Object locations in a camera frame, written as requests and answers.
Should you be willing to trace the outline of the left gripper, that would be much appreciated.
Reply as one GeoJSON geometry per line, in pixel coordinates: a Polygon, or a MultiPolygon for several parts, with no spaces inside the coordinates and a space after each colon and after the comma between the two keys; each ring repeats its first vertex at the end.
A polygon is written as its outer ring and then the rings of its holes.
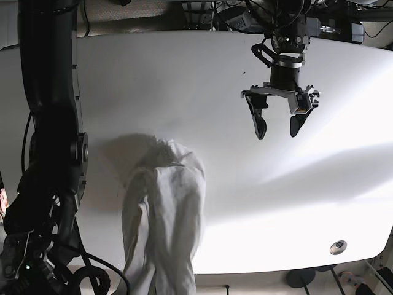
{"type": "Polygon", "coordinates": [[[296,86],[295,90],[280,90],[272,87],[268,82],[264,82],[262,87],[251,86],[249,90],[243,90],[241,92],[241,98],[245,98],[247,101],[255,134],[259,140],[262,140],[267,132],[267,123],[262,117],[262,111],[268,109],[267,96],[278,96],[287,99],[289,110],[292,114],[290,118],[290,135],[294,138],[305,124],[312,109],[319,106],[317,98],[319,98],[320,92],[315,90],[312,85],[307,86],[305,90],[302,90],[299,86],[296,86]],[[296,110],[296,97],[299,93],[307,93],[309,95],[312,104],[311,109],[296,110]]]}

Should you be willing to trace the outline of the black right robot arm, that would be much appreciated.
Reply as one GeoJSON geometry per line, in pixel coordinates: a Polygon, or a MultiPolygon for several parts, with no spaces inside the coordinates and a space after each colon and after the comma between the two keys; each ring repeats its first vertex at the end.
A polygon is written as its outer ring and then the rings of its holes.
{"type": "Polygon", "coordinates": [[[91,264],[76,213],[86,185],[88,136],[77,79],[78,1],[20,1],[18,43],[28,122],[22,176],[7,208],[2,294],[80,294],[89,279],[107,294],[110,278],[91,264]]]}

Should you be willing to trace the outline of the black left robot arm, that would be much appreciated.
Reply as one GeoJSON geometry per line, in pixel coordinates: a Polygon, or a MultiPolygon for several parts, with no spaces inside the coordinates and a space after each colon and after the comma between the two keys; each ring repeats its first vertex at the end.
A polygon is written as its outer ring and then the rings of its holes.
{"type": "Polygon", "coordinates": [[[265,29],[261,43],[251,47],[252,53],[270,69],[270,80],[262,86],[252,85],[243,90],[251,112],[255,134],[263,139],[267,123],[262,111],[268,109],[267,98],[277,96],[287,100],[290,111],[290,135],[297,136],[308,116],[319,106],[320,92],[309,85],[299,85],[301,67],[305,64],[305,50],[310,44],[306,14],[311,1],[271,1],[271,21],[262,19],[247,1],[247,8],[265,29]]]}

